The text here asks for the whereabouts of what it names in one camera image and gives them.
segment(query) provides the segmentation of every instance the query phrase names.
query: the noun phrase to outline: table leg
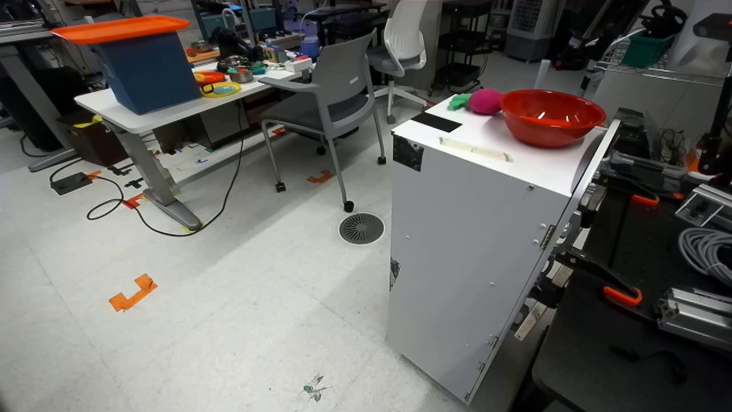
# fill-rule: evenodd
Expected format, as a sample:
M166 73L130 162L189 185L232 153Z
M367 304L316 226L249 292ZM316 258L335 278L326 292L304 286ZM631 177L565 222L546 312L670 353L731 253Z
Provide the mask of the table leg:
M326 20L319 20L319 47L326 48L328 39L326 39Z
M71 144L66 139L66 130L57 122L61 111L48 99L48 94L38 82L38 79L27 71L25 61L21 60L21 51L16 47L2 47L0 48L0 65L5 67L7 79L11 79L16 82L16 88L21 89L21 94L32 104L32 108L38 111L38 114L41 116L46 129L53 134L53 137L61 139L61 144L62 144L61 152L53 152L39 161L32 161L27 164L27 170L41 173L41 170L48 170L48 167L56 167L61 162L75 159L75 152L71 148Z
M172 185L174 178L170 173L160 164L160 161L146 148L144 139L141 135L126 134L121 129L114 129L114 135L119 144L126 148L126 153L133 159L136 167L141 170L143 178L146 182L144 194L172 219L182 222L189 230L201 230L201 219L177 199Z

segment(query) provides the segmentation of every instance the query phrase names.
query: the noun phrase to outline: blue container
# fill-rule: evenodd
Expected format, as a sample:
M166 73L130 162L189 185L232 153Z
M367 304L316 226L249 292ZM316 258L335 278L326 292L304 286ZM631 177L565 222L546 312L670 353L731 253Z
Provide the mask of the blue container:
M301 53L312 57L312 60L319 60L319 55L320 55L319 36L304 36L304 41L301 44Z
M201 96L177 35L99 44L95 51L118 100L138 114Z

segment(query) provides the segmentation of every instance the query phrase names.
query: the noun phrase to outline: orange tool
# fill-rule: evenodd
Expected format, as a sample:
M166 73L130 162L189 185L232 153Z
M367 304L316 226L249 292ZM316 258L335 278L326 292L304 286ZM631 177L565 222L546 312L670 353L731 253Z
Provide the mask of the orange tool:
M604 279L607 286L603 286L603 296L622 310L638 310L643 302L640 288L627 285L610 266L594 262L591 256L587 256L584 253L579 253L575 247L557 253L555 262L559 262L572 271L579 269L588 274Z
M125 294L118 294L110 297L110 304L114 306L114 312L133 310L143 297L146 297L154 288L159 288L159 285L150 274L141 274L136 285L141 286L136 296L126 297Z
M141 194L136 194L136 198L130 198L130 199L126 199L126 202L121 202L125 206L129 206L130 211L136 211L141 205L143 205L143 193Z

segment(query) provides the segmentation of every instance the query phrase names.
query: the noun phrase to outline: chair base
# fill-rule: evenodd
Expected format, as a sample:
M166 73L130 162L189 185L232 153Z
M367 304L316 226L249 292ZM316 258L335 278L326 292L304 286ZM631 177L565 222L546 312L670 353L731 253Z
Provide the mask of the chair base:
M393 86L393 80L390 80L387 88L373 92L373 96L379 96L379 99L380 99L380 96L387 96L387 123L393 123L393 122L396 122L396 116L393 116L393 96L401 96L401 99L406 99L406 100L413 100L413 104L417 104L417 106L421 106L421 108L429 106L425 99L421 99L421 96L417 96L417 94L411 94L407 88L398 88L398 86Z

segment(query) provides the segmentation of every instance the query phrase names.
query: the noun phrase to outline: office chair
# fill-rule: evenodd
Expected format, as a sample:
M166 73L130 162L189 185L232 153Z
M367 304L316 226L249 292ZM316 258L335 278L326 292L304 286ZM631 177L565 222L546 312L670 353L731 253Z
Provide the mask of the office chair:
M373 33L352 41L335 44L323 48L319 67L313 70L313 82L287 82L263 79L261 82L295 92L295 96L277 104L261 116L261 129L268 142L271 161L276 167L277 193L284 193L282 175L276 161L268 129L282 123L293 130L319 135L328 144L332 162L336 167L344 211L352 213L355 205L349 199L340 153L335 139L349 135L360 123L373 116L376 135L380 142L379 164L387 162L384 139L379 112L373 111L373 86L367 60L367 48L373 41Z
M369 51L372 67L391 79L387 88L376 92L376 96L387 96L387 123L393 123L393 96L429 106L429 100L393 86L393 79L406 79L407 71L419 71L429 65L425 41L419 29L425 4L429 0L401 0L387 20L384 47Z

